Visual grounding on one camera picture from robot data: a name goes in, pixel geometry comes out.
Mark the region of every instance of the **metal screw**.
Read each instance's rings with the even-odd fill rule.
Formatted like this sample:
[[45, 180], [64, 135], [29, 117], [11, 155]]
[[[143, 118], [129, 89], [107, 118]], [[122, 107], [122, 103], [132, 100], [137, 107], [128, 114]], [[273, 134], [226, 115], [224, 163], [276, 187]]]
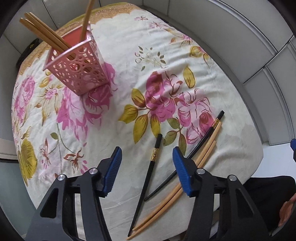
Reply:
[[97, 168], [92, 168], [92, 169], [89, 170], [90, 174], [96, 174], [97, 172], [98, 172]]
[[231, 181], [236, 181], [237, 180], [237, 177], [236, 176], [234, 176], [234, 175], [230, 175], [229, 176], [229, 180], [231, 180]]
[[205, 170], [202, 168], [199, 168], [199, 169], [197, 169], [197, 173], [200, 175], [205, 174]]
[[59, 175], [58, 177], [57, 177], [57, 179], [59, 180], [59, 181], [63, 181], [64, 179], [65, 179], [65, 175], [64, 174], [61, 174], [61, 175]]

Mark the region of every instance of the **floral tablecloth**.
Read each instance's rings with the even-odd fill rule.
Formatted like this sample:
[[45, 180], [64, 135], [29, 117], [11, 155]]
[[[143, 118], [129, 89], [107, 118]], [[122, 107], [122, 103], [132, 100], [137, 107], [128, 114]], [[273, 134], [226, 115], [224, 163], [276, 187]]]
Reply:
[[[79, 26], [82, 17], [58, 30]], [[42, 71], [49, 46], [40, 44], [16, 80], [12, 126], [21, 173], [37, 207], [56, 176], [83, 174], [110, 157], [123, 160], [113, 190], [101, 199], [113, 241], [131, 224], [158, 133], [164, 136], [148, 193], [174, 170], [172, 149], [188, 154], [225, 111], [222, 129], [205, 168], [245, 182], [263, 157], [261, 142], [239, 93], [211, 57], [190, 37], [132, 4], [95, 9], [94, 38], [110, 83], [76, 96]], [[145, 217], [172, 190], [177, 178], [144, 204]], [[160, 241], [186, 230], [194, 199], [185, 194], [134, 240]], [[81, 217], [78, 231], [83, 236]]]

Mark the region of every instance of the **blue object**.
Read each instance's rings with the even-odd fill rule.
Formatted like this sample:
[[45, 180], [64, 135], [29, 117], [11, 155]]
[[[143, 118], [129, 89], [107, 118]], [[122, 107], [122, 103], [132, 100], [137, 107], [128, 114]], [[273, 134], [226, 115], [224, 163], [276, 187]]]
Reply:
[[181, 186], [183, 191], [188, 195], [191, 196], [192, 188], [191, 188], [191, 174], [188, 172], [188, 168], [186, 166], [186, 158], [182, 155], [179, 147], [175, 147], [173, 149], [173, 162], [180, 179]]
[[117, 176], [117, 172], [122, 160], [121, 148], [118, 148], [117, 150], [115, 150], [115, 152], [112, 154], [110, 159], [111, 159], [111, 164], [109, 165], [109, 168], [104, 176], [103, 192], [105, 193], [105, 195], [111, 192], [115, 178]]
[[296, 139], [291, 140], [290, 146], [293, 151], [296, 151]]

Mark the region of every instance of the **black chopstick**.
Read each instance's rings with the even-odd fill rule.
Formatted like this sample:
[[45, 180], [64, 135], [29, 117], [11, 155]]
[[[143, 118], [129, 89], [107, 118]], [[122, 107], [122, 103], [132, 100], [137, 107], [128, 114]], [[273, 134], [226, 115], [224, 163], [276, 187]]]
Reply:
[[[224, 115], [224, 111], [220, 111], [219, 115], [217, 116], [216, 120], [214, 121], [213, 125], [209, 128], [205, 136], [200, 140], [197, 146], [193, 149], [193, 151], [188, 155], [187, 158], [191, 159], [196, 152], [201, 148], [201, 146], [205, 143], [205, 141], [213, 134], [217, 124], [221, 120]], [[174, 176], [177, 175], [177, 171], [174, 171], [158, 188], [156, 188], [150, 195], [148, 195], [144, 202], [148, 201], [151, 197], [153, 197], [157, 192], [159, 192], [170, 180], [173, 179]]]
[[151, 157], [151, 160], [150, 160], [150, 164], [149, 164], [149, 167], [148, 167], [148, 171], [147, 171], [147, 174], [146, 174], [146, 178], [145, 178], [145, 181], [144, 181], [144, 185], [143, 185], [143, 188], [142, 188], [140, 199], [138, 201], [138, 205], [137, 205], [135, 214], [133, 216], [133, 220], [131, 222], [131, 227], [130, 227], [130, 230], [128, 232], [128, 237], [131, 235], [131, 232], [132, 232], [132, 230], [134, 228], [134, 224], [135, 224], [135, 222], [137, 220], [137, 217], [138, 217], [138, 214], [139, 214], [143, 199], [145, 197], [147, 187], [148, 187], [148, 184], [149, 184], [149, 181], [150, 181], [150, 178], [151, 178], [151, 174], [152, 174], [153, 167], [154, 167], [154, 164], [155, 164], [155, 161], [156, 161], [156, 158], [157, 158], [157, 154], [158, 154], [158, 150], [159, 150], [159, 146], [160, 146], [162, 138], [163, 138], [162, 134], [157, 135], [156, 143], [155, 143], [155, 146], [154, 146], [154, 150], [153, 150], [153, 153], [152, 153], [152, 157]]

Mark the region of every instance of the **pink basket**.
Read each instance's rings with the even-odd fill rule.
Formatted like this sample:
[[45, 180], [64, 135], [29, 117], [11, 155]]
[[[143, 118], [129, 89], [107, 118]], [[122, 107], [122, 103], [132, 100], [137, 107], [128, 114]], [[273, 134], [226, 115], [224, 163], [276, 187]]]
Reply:
[[109, 82], [102, 55], [88, 25], [86, 39], [79, 42], [81, 27], [63, 36], [72, 48], [59, 54], [50, 49], [44, 65], [78, 96]]

